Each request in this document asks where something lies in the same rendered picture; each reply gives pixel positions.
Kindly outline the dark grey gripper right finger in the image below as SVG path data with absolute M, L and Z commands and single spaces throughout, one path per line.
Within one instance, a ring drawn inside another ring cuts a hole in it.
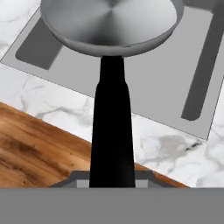
M 136 188 L 156 188 L 168 187 L 173 188 L 173 185 L 159 180 L 152 171 L 135 171 Z

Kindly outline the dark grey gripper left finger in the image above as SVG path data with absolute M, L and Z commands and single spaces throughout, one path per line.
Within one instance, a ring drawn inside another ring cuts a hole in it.
M 73 171 L 70 176 L 56 184 L 51 188 L 89 188 L 89 171 Z

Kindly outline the silver pan with black handle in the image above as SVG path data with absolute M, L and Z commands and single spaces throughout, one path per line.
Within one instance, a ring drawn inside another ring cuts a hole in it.
M 63 46 L 101 59 L 89 186 L 135 187 L 124 59 L 147 53 L 167 40 L 183 17 L 183 0 L 41 0 L 40 13 Z

